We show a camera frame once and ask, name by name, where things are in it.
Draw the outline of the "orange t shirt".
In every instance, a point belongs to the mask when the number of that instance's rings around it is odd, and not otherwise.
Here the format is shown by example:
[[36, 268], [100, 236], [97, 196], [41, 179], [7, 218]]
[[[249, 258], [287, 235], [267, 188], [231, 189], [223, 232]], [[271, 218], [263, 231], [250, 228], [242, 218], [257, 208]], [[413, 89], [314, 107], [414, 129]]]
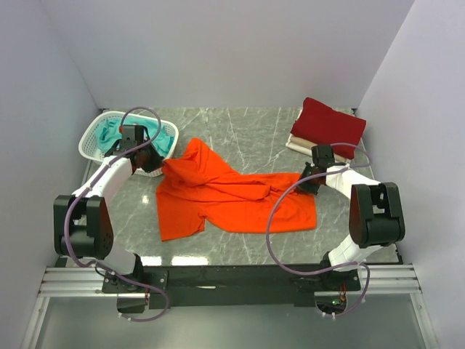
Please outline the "orange t shirt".
[[241, 174], [198, 138], [180, 158], [165, 160], [162, 171], [155, 192], [162, 241], [200, 233], [206, 222], [230, 233], [256, 234], [317, 225], [312, 195], [284, 193], [298, 173]]

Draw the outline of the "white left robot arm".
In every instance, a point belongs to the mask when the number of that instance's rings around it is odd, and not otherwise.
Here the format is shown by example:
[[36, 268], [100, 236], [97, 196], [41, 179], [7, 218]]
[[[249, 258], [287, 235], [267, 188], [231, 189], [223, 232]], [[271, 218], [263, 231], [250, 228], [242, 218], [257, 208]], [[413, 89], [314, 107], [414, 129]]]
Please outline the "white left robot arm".
[[60, 195], [53, 203], [54, 247], [81, 268], [101, 268], [109, 279], [119, 278], [128, 292], [146, 288], [140, 257], [114, 241], [108, 203], [122, 184], [138, 169], [153, 172], [161, 168], [163, 156], [153, 145], [147, 127], [126, 124], [119, 127], [116, 140], [92, 177], [70, 195]]

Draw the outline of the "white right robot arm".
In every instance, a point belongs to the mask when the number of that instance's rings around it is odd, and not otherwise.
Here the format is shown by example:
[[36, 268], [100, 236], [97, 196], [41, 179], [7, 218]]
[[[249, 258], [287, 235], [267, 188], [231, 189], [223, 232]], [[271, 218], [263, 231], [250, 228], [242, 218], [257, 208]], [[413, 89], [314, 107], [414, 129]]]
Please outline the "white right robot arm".
[[374, 252], [405, 237], [400, 191], [393, 182], [379, 182], [336, 161], [331, 145], [312, 147], [312, 161], [305, 164], [297, 190], [317, 194], [327, 186], [349, 199], [349, 233], [321, 261], [319, 282], [335, 290], [344, 282], [344, 272], [356, 268]]

